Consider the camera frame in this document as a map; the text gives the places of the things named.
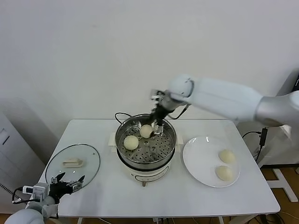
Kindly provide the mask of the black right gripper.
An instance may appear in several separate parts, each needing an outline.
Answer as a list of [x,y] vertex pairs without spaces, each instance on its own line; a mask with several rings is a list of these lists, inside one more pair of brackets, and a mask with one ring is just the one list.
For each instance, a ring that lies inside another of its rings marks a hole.
[[156,104],[156,107],[152,109],[149,116],[141,116],[139,118],[140,127],[150,125],[152,127],[151,137],[161,135],[163,133],[163,126],[159,126],[158,123],[162,123],[163,119],[170,113],[172,113],[172,110],[165,109],[162,105]]

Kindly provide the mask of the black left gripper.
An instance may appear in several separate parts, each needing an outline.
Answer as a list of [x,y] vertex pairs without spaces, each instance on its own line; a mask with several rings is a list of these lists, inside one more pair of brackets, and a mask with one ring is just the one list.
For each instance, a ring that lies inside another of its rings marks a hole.
[[83,186],[85,175],[80,177],[77,181],[71,181],[69,184],[60,181],[64,175],[65,172],[51,178],[49,196],[52,197],[55,202],[59,202],[64,195],[72,194],[73,190],[80,190]]

